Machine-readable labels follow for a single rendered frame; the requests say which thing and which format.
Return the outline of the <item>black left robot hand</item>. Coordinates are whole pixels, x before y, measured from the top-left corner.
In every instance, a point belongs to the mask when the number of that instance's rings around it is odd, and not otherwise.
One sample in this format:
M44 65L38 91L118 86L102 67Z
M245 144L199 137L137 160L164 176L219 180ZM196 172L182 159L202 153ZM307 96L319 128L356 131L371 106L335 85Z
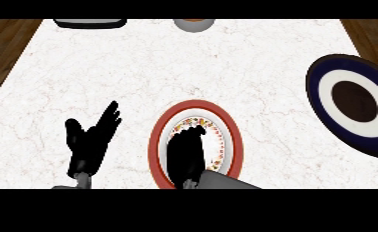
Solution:
M108 144L120 123L118 103L115 101L106 107L96 125L87 130L83 129L80 122L74 118L65 121L66 145L72 152L66 172L71 178L81 172L89 176L97 173Z

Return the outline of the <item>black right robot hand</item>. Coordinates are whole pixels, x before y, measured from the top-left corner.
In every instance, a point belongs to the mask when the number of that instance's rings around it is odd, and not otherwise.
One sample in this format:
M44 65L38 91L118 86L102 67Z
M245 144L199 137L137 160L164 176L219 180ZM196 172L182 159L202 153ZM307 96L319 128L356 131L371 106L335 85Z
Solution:
M185 188L188 180L198 183L205 170L201 125L176 133L167 144L167 172L177 189Z

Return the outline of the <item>navy and white plate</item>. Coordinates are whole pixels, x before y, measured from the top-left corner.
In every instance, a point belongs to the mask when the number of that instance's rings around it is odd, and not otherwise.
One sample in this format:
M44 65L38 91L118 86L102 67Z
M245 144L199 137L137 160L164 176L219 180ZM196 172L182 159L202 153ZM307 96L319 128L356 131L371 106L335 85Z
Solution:
M378 65L351 55L323 56L307 70L306 92L328 130L378 158Z

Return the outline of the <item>grey round cup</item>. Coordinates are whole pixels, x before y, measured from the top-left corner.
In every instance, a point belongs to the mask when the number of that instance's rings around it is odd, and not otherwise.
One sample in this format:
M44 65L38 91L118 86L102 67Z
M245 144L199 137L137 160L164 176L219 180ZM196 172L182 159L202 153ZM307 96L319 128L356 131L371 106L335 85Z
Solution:
M174 24L183 31L198 33L205 31L213 26L214 19L204 19L198 21L174 19Z

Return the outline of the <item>red rimmed floral plate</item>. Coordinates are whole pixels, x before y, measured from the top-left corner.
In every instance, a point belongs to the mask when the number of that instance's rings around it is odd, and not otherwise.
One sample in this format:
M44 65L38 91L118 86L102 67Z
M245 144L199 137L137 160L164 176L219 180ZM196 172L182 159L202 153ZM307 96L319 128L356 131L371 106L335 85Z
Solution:
M226 139L226 164L222 166L220 172L232 178L238 178L241 174L244 144L236 123L227 112L214 103L205 100L188 100L176 104L161 115L149 138L149 169L155 183L162 189L174 188L165 172L168 132L177 124L179 118L188 118L189 116L205 117L222 127L222 135Z

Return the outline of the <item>black rectangular tray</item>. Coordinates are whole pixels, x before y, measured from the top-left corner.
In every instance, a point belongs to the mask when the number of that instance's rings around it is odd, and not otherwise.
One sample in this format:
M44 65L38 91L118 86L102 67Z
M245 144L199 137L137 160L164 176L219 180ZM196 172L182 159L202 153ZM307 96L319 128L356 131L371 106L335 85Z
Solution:
M126 19L55 19L62 28L71 29L112 29L126 25Z

